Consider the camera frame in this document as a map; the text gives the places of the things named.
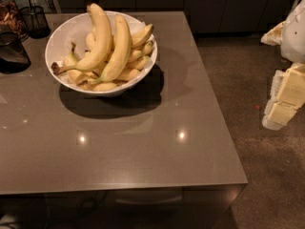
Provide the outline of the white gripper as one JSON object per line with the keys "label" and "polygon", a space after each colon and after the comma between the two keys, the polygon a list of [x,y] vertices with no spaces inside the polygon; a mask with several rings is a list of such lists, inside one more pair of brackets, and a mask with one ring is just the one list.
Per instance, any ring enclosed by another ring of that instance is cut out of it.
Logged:
{"label": "white gripper", "polygon": [[294,62],[285,72],[275,72],[262,119],[265,128],[278,131],[305,104],[305,64],[301,64],[305,62],[305,0],[295,7],[285,22],[266,32],[260,42],[270,46],[281,44],[281,55]]}

